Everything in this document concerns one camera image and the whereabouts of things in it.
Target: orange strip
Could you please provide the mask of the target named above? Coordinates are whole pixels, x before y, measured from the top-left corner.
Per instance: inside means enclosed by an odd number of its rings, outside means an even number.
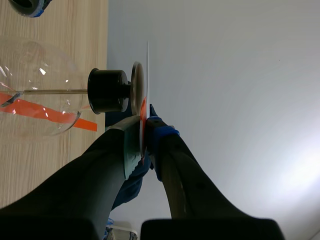
[[[0,93],[0,103],[4,103],[11,97],[11,95]],[[0,107],[0,112],[18,114],[36,119],[46,119],[59,124],[72,124],[75,121],[74,113],[59,112],[22,99],[17,99],[14,103],[6,107]],[[96,123],[82,118],[79,118],[76,121],[74,127],[95,132],[98,129],[98,125]]]
[[[142,105],[141,105],[141,111],[140,111],[140,120],[142,121],[142,149],[145,150],[145,128],[147,123],[147,97],[144,97]],[[145,164],[145,156],[142,158],[142,164]]]

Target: white wall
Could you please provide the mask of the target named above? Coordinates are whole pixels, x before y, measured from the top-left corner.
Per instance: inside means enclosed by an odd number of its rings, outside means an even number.
[[[108,68],[146,65],[150,102],[238,208],[287,239],[320,229],[320,1],[109,0]],[[169,217],[149,172],[111,213]]]

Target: black rubber stopper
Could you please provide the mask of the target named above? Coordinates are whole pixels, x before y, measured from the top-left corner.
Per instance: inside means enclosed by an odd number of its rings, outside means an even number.
[[[124,112],[131,86],[122,70],[92,69],[88,77],[88,100],[95,114]]]

